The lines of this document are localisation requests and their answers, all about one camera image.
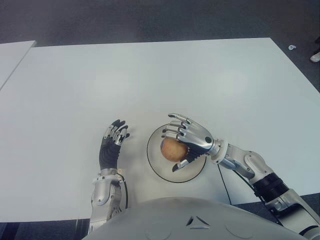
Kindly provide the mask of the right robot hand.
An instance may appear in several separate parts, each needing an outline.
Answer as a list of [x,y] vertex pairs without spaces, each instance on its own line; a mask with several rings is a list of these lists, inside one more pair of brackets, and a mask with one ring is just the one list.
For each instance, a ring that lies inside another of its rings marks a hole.
[[205,127],[189,117],[178,113],[169,113],[168,117],[173,120],[162,130],[162,137],[176,140],[188,147],[186,156],[172,167],[172,172],[176,172],[207,154],[213,148],[215,140]]

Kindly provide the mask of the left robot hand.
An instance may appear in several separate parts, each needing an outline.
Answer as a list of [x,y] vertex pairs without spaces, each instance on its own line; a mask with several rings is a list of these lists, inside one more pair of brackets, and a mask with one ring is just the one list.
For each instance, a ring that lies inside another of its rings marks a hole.
[[101,171],[117,168],[120,149],[125,139],[130,136],[127,130],[126,121],[120,119],[117,119],[107,127],[101,140],[98,156]]

